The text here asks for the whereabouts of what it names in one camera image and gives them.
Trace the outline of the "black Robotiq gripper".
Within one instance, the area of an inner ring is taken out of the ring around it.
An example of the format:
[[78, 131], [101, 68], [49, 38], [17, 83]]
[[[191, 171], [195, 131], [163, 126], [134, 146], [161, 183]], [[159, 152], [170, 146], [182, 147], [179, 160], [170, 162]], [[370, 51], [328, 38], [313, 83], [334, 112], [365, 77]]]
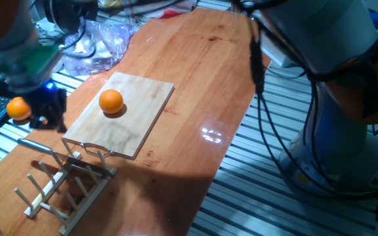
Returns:
[[31, 107], [30, 128], [50, 127], [60, 133], [65, 133], [67, 127], [63, 114], [66, 112], [67, 91], [42, 86], [28, 93], [28, 104]]

